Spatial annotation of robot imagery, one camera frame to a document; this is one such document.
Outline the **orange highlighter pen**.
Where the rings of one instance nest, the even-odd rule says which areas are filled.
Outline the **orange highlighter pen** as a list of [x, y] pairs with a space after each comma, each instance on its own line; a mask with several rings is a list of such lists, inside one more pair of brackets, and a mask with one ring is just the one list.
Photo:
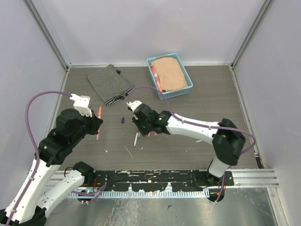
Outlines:
[[[99, 119], [101, 119], [101, 114], [102, 114], [102, 107], [99, 106], [99, 110], [98, 110], [98, 118]], [[99, 136], [100, 136], [100, 127], [98, 128], [98, 131], [97, 131], [96, 140], [99, 139]]]

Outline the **white pen blue end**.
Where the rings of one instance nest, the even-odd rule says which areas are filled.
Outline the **white pen blue end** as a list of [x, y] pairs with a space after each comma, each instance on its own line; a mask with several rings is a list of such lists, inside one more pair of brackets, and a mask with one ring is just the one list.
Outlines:
[[138, 135], [139, 135], [139, 133], [136, 132], [135, 139], [134, 139], [134, 147], [136, 147]]

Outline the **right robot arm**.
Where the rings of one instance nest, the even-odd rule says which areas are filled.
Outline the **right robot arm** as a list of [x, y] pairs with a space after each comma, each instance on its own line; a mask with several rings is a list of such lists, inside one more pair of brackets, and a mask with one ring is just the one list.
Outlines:
[[150, 132], [181, 135], [211, 144], [216, 156], [207, 169], [209, 184], [219, 185], [225, 171], [230, 166], [237, 165], [246, 138], [231, 120], [205, 122], [185, 118], [170, 111], [158, 113], [141, 101], [128, 101], [127, 108], [133, 113], [132, 122], [142, 135]]

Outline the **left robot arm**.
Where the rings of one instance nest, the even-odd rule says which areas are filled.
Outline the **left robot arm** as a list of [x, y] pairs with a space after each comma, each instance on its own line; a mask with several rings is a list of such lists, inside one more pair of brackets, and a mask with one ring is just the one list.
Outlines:
[[43, 226], [53, 209], [74, 189], [94, 183], [94, 169], [80, 161], [63, 181], [49, 193], [43, 192], [54, 173], [86, 136], [97, 135], [103, 120], [93, 113], [82, 116], [75, 109], [63, 110], [56, 127], [40, 141], [38, 153], [18, 194], [8, 207], [0, 211], [0, 222], [7, 226]]

